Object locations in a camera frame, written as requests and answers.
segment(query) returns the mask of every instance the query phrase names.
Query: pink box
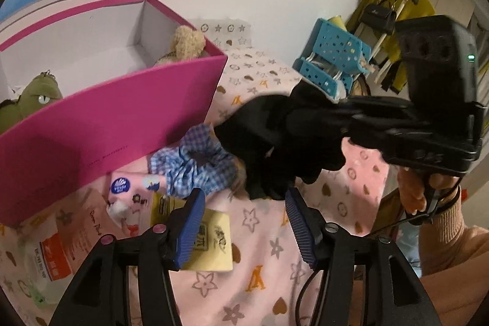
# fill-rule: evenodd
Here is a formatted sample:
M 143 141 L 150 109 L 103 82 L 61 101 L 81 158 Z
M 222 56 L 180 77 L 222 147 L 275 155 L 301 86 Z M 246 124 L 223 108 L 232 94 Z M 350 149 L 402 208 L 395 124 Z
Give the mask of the pink box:
M 65 96 L 0 136 L 0 222 L 12 225 L 204 121 L 227 57 L 151 67 L 178 25 L 157 0 L 67 9 L 0 44 L 0 101 L 51 70 Z

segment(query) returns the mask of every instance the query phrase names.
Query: hand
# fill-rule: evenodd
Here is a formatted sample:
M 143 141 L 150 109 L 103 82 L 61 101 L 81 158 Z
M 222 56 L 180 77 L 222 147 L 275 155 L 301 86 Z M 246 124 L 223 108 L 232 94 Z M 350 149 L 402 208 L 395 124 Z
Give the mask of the hand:
M 457 182 L 456 177 L 432 174 L 429 184 L 434 189 L 453 188 Z M 426 210 L 425 185 L 419 175 L 408 168 L 400 167 L 398 173 L 400 201 L 406 212 L 416 215 L 417 211 Z

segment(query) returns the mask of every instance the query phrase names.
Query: screw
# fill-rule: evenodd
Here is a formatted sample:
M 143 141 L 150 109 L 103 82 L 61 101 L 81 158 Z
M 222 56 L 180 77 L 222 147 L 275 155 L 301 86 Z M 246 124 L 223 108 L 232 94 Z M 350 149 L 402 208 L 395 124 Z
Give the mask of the screw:
M 381 243 L 391 243 L 391 239 L 387 235 L 381 235 L 378 237 Z
M 153 227 L 154 233 L 163 233 L 165 231 L 166 231 L 166 225 L 165 224 L 157 224 Z
M 326 226 L 324 226 L 324 229 L 326 232 L 331 232 L 331 233 L 336 233 L 339 230 L 338 224 L 335 223 L 327 223 Z
M 114 242 L 114 237 L 112 235 L 104 235 L 103 237 L 100 238 L 100 242 L 103 245 L 108 245 Z

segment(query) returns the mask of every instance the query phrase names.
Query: black handbag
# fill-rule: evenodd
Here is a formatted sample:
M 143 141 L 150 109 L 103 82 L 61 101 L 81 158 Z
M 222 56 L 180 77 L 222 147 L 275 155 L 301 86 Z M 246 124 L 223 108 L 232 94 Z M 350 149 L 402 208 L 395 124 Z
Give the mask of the black handbag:
M 373 30 L 380 31 L 383 34 L 392 35 L 394 33 L 397 13 L 392 10 L 392 7 L 387 8 L 382 5 L 382 3 L 386 1 L 387 0 L 381 0 L 376 5 L 367 5 L 360 17 L 360 22 Z
M 382 6 L 387 2 L 389 7 Z M 388 0 L 379 0 L 376 4 L 370 4 L 365 7 L 359 21 L 373 30 L 380 31 L 383 34 L 392 35 L 394 33 L 395 19 L 397 13 L 393 10 L 397 0 L 391 5 Z

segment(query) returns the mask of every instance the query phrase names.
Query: red label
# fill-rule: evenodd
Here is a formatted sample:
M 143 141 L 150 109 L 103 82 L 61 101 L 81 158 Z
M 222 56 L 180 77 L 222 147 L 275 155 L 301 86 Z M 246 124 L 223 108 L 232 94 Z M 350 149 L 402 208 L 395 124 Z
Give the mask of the red label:
M 51 280 L 63 279 L 72 273 L 58 233 L 42 241 L 41 248 Z

